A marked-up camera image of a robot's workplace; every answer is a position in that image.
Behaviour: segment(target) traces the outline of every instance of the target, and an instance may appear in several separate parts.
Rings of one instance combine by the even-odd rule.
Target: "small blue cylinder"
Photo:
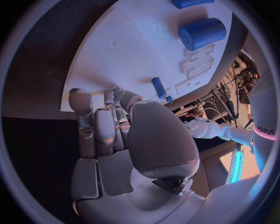
[[[224,39],[226,29],[219,19],[210,18],[180,27],[179,37],[188,50],[194,51]]]
[[[155,89],[156,94],[158,95],[159,99],[165,98],[167,96],[167,93],[166,93],[166,91],[165,91],[165,89],[164,89],[164,87],[161,83],[160,78],[158,78],[158,77],[154,78],[152,80],[152,83],[154,85],[154,89]]]
[[[176,8],[186,8],[189,6],[204,4],[204,3],[213,3],[215,0],[172,0],[173,5],[176,6]]]
[[[170,103],[170,104],[172,104],[172,103],[173,103],[173,99],[172,99],[172,97],[171,97],[171,96],[166,97],[166,98],[165,98],[165,100],[166,100],[166,102],[168,102],[168,103]]]

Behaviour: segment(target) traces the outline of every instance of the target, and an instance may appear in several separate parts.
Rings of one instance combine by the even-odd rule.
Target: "blue light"
[[[240,179],[241,179],[241,175],[242,175],[242,171],[243,171],[243,161],[244,161],[244,150],[241,153],[241,162],[240,162],[240,168],[239,168],[237,181],[240,181]]]
[[[236,182],[237,179],[238,179],[240,160],[241,160],[241,152],[237,151],[236,152],[234,171],[233,171],[233,175],[232,175],[232,178],[231,178],[231,183]]]

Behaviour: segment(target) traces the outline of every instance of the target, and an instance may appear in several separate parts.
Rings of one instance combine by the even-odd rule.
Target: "cable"
[[[204,109],[203,111],[206,111],[206,110],[208,110],[208,109],[214,110],[214,111],[216,111],[218,114],[220,114],[219,111],[217,111],[217,110],[215,110],[214,108],[211,108],[211,107],[206,108],[206,109]],[[228,124],[230,124],[230,125],[234,125],[234,126],[237,126],[237,127],[242,128],[242,129],[250,129],[250,128],[244,128],[244,127],[242,127],[242,126],[239,126],[239,125],[236,125],[236,124],[233,124],[233,123],[227,121],[226,119],[223,118],[222,114],[220,114],[220,116],[221,116],[221,118],[222,118],[226,123],[228,123]]]

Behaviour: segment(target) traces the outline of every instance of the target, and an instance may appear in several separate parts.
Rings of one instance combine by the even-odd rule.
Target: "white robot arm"
[[[236,128],[230,124],[218,124],[213,120],[196,117],[194,120],[184,122],[189,134],[194,138],[212,139],[219,137],[223,140],[233,140],[252,148],[253,131]]]

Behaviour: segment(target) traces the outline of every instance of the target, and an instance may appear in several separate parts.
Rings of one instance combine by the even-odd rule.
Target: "pink light strip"
[[[257,135],[259,135],[259,136],[261,136],[261,137],[263,137],[263,138],[269,139],[269,140],[276,141],[276,139],[277,139],[276,136],[268,136],[268,135],[262,133],[261,131],[259,131],[259,130],[256,128],[256,126],[254,126],[254,132],[255,132]]]

